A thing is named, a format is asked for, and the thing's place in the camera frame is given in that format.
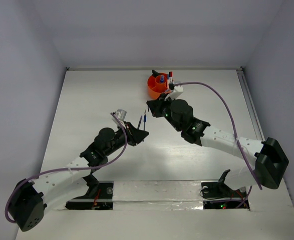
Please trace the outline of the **blue ballpoint pen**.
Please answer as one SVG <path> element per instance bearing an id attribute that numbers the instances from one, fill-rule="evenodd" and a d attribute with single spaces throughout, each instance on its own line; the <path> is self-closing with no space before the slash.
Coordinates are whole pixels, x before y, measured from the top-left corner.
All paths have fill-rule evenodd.
<path id="1" fill-rule="evenodd" d="M 146 128 L 146 119 L 147 119 L 146 114 L 147 114 L 147 111 L 145 110 L 143 115 L 143 131 L 145 131 L 145 128 Z"/>

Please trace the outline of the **pink highlighter black body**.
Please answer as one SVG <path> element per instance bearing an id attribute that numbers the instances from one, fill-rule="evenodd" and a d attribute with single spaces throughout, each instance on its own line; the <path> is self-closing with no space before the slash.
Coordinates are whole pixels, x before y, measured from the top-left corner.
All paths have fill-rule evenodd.
<path id="1" fill-rule="evenodd" d="M 160 73 L 159 72 L 157 72 L 156 70 L 152 70 L 152 76 L 154 77 L 154 78 L 156 78 L 157 76 L 159 76 L 160 75 Z"/>

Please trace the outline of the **red-capped white marker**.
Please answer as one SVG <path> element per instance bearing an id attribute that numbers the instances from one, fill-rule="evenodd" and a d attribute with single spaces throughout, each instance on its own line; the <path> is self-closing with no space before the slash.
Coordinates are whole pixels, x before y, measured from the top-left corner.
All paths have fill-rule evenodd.
<path id="1" fill-rule="evenodd" d="M 173 82 L 173 72 L 172 71 L 169 72 L 169 82 L 170 83 Z"/>

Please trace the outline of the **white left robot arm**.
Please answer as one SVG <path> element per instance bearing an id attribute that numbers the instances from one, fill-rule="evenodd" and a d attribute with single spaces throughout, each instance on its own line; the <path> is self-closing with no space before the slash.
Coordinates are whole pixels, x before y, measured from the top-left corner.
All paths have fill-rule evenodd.
<path id="1" fill-rule="evenodd" d="M 84 195 L 91 198 L 98 191 L 99 182 L 93 173 L 111 162 L 108 156 L 127 146 L 141 143 L 149 132 L 123 122 L 118 130 L 105 127 L 94 141 L 63 168 L 51 169 L 17 183 L 6 206 L 5 218 L 17 224 L 21 231 L 34 228 L 52 209 Z"/>

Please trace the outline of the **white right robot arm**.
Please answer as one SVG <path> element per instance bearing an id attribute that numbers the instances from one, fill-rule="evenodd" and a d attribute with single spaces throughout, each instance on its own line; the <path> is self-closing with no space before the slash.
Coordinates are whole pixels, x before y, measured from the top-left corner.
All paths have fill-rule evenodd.
<path id="1" fill-rule="evenodd" d="M 222 174 L 217 183 L 222 196 L 257 184 L 272 190 L 279 188 L 289 160 L 277 140 L 271 137 L 265 141 L 253 140 L 222 131 L 194 117 L 193 108 L 183 99 L 159 97 L 146 104 L 154 117 L 164 117 L 188 143 L 244 160 L 244 167 L 228 169 Z"/>

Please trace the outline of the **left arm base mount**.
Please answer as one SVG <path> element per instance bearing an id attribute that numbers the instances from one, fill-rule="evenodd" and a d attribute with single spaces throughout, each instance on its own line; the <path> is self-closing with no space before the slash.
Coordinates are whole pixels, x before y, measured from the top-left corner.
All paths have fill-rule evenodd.
<path id="1" fill-rule="evenodd" d="M 114 182 L 99 182 L 92 174 L 83 178 L 87 191 L 66 202 L 68 210 L 112 210 Z"/>

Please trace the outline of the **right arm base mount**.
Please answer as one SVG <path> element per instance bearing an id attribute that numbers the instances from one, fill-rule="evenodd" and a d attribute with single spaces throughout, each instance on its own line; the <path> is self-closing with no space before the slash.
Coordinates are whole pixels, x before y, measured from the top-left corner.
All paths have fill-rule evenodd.
<path id="1" fill-rule="evenodd" d="M 201 183 L 199 195 L 203 199 L 205 210 L 250 209 L 247 191 L 232 190 L 224 183 L 229 172 L 229 169 L 224 171 L 217 181 Z"/>

